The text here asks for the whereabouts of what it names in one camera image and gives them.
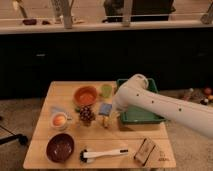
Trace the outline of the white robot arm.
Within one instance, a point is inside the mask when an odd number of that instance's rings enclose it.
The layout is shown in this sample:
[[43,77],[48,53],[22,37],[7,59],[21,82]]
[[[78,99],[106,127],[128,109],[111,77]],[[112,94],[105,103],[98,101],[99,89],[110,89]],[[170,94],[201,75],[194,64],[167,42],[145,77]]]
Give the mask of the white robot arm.
[[113,109],[125,111],[137,106],[213,138],[213,107],[153,93],[148,85],[144,75],[133,75],[117,89]]

